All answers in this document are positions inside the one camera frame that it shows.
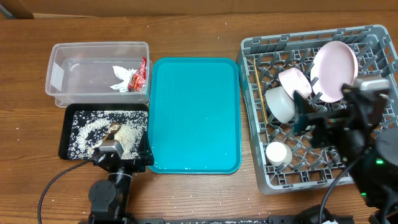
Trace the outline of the grey bowl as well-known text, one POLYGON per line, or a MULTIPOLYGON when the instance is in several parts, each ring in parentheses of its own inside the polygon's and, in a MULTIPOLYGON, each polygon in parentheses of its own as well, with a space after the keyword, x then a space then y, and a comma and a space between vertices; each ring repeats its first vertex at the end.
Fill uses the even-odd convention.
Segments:
POLYGON ((294 102, 281 86, 267 90, 265 97, 271 113, 281 123, 288 123, 295 116, 294 102))

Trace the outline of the rice and food waste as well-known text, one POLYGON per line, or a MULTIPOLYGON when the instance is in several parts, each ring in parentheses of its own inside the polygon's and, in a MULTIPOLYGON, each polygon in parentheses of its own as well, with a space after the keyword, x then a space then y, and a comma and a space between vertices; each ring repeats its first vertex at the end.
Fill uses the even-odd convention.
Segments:
POLYGON ((76 111, 73 117, 68 155, 71 160, 90 158, 95 148, 114 133, 120 141, 123 159, 132 159, 144 131, 147 131, 146 111, 76 111))

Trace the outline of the wooden chopstick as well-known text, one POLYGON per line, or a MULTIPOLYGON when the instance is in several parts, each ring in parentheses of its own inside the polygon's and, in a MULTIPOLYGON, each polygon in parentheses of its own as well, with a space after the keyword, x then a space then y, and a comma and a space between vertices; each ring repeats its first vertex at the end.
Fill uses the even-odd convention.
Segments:
POLYGON ((266 108, 265 108, 265 104, 264 104, 262 90, 260 91, 260 93, 261 93, 261 95, 259 94, 259 98, 261 101, 262 113, 263 113, 265 125, 267 126, 269 122, 268 122, 268 117, 267 117, 266 108))
POLYGON ((254 69, 254 77, 255 77, 255 81, 256 81, 256 85, 257 85, 257 90, 259 92, 259 94, 261 95, 260 91, 261 91, 261 86, 259 83, 259 77, 258 77, 258 72, 257 72, 257 65, 256 65, 256 59, 253 59, 253 69, 254 69))

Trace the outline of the pink plate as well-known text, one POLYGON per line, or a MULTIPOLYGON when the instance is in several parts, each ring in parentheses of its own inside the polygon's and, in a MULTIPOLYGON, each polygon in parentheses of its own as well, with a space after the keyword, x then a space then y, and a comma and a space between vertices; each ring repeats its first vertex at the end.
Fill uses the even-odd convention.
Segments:
POLYGON ((326 103, 340 101, 342 85, 351 85, 357 76, 358 59, 347 44, 332 41, 315 54, 310 79, 317 79, 312 89, 315 94, 321 93, 320 100, 326 103))

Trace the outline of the white paper cup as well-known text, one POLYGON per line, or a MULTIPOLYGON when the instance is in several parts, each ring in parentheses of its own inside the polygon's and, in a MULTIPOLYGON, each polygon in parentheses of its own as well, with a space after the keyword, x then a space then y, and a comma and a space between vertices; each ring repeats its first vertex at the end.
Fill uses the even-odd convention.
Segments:
POLYGON ((266 147, 266 157, 273 166, 289 165, 292 161, 292 150, 282 142, 271 142, 266 147))

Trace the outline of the red snack wrapper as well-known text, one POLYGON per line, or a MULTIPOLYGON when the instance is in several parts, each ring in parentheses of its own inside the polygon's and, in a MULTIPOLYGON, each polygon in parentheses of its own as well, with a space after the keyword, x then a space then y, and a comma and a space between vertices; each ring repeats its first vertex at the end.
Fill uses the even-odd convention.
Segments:
POLYGON ((127 86, 127 89, 130 92, 142 91, 146 85, 146 79, 147 79, 147 59, 143 57, 140 68, 132 75, 131 80, 127 86))

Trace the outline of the white tissue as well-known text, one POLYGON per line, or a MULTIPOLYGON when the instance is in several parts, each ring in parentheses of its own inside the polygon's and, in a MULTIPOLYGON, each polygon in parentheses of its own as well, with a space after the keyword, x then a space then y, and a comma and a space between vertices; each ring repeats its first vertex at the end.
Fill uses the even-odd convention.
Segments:
POLYGON ((113 66, 113 71, 121 83, 111 85, 110 88, 113 90, 118 90, 119 92, 128 92, 128 84, 131 81, 133 74, 136 72, 135 69, 126 69, 121 66, 113 66))

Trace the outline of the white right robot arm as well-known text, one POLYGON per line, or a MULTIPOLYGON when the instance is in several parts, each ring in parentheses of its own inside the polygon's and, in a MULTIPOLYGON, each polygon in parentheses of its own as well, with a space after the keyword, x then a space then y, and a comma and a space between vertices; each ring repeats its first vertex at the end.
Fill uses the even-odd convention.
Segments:
POLYGON ((397 223, 397 130, 374 137, 389 94, 386 90, 344 90, 346 108, 317 112, 294 93, 295 135, 312 134, 313 148, 332 147, 366 205, 377 208, 370 223, 397 223))

